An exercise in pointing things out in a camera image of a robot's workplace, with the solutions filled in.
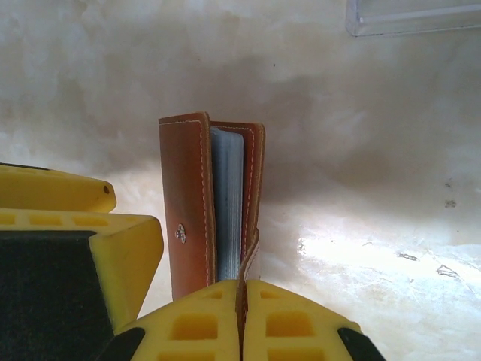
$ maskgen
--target leather cover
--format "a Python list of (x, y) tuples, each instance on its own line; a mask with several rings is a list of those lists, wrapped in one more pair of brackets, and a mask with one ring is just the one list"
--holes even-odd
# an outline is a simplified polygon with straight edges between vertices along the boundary
[(259, 259), (246, 260), (255, 242), (264, 162), (264, 126), (210, 122), (205, 112), (159, 120), (172, 297), (179, 299), (216, 282), (210, 125), (244, 137), (244, 199), (241, 260), (259, 278)]

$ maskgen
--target metal rivet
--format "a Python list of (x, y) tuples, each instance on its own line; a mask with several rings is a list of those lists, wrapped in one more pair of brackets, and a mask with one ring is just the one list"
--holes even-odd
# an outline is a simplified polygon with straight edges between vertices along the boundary
[(177, 231), (175, 232), (175, 238), (177, 238), (182, 243), (186, 243), (186, 241), (187, 241), (186, 229), (183, 228), (182, 224), (180, 224), (177, 227)]

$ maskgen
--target transparent plastic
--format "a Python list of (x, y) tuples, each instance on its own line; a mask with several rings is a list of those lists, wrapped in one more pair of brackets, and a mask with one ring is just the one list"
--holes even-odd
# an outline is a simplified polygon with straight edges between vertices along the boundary
[(348, 0), (353, 36), (481, 27), (481, 0)]

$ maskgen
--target yellow foam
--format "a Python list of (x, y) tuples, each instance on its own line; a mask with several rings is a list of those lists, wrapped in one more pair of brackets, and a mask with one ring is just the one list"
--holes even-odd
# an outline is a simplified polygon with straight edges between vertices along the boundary
[(164, 247), (151, 216), (1, 208), (0, 230), (95, 232), (89, 245), (115, 333), (137, 319)]
[(237, 281), (222, 281), (129, 324), (145, 330), (132, 361), (239, 361)]
[(295, 293), (247, 281), (244, 361), (352, 361), (337, 334), (351, 322)]
[(0, 208), (109, 212), (110, 183), (54, 170), (0, 165)]

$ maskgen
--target card holder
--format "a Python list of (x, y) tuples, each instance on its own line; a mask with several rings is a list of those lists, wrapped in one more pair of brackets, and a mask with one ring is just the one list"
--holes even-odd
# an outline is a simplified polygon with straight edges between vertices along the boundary
[(205, 112), (162, 118), (159, 138), (174, 300), (218, 281), (211, 127), (237, 133), (244, 140), (240, 260), (249, 263), (250, 271), (240, 269), (239, 275), (242, 279), (260, 275), (257, 252), (248, 256), (247, 251), (258, 233), (264, 126), (211, 122)]

